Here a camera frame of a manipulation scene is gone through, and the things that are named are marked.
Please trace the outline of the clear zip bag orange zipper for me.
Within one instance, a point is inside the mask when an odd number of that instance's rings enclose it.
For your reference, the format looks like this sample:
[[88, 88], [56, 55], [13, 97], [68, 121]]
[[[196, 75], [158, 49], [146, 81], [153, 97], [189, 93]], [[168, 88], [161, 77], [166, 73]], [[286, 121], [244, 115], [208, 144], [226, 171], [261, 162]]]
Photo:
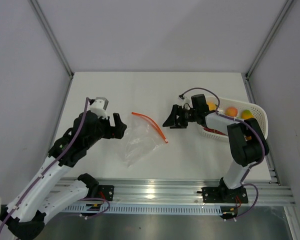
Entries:
[[127, 167], [150, 156], [169, 141], [161, 127], [148, 115], [131, 112], [118, 152]]

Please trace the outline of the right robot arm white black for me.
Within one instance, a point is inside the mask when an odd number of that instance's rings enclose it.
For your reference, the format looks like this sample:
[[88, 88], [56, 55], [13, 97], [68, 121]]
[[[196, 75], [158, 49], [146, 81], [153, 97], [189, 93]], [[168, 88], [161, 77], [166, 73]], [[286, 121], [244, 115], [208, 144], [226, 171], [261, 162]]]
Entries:
[[189, 123], [217, 130], [228, 137], [232, 163], [217, 187], [203, 187], [205, 203], [233, 203], [246, 194], [244, 180], [250, 170], [259, 165], [269, 153], [265, 136], [255, 118], [241, 120], [220, 113], [219, 106], [210, 110], [204, 94], [191, 96], [192, 105], [186, 108], [174, 104], [163, 127], [185, 129]]

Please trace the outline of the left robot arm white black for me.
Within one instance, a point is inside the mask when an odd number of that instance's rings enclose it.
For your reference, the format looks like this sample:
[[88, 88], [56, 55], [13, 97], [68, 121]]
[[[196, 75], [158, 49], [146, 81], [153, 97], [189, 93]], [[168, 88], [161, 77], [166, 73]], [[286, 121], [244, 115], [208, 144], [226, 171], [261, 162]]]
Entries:
[[35, 239], [54, 216], [77, 201], [110, 201], [99, 182], [88, 173], [79, 175], [67, 189], [52, 196], [48, 194], [97, 141], [123, 138], [127, 125], [119, 113], [113, 114], [113, 120], [111, 125], [109, 117], [97, 116], [90, 110], [81, 113], [73, 126], [54, 142], [25, 189], [12, 202], [2, 205], [2, 225], [17, 239]]

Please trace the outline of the red grape bunch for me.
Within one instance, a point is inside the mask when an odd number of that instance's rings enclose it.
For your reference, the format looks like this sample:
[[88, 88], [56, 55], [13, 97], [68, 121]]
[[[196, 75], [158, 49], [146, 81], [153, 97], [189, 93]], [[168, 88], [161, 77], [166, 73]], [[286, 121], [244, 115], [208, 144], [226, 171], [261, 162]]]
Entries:
[[225, 134], [219, 130], [208, 128], [208, 127], [203, 127], [201, 126], [201, 131], [203, 135], [210, 136], [210, 135], [220, 135], [220, 136], [225, 136]]

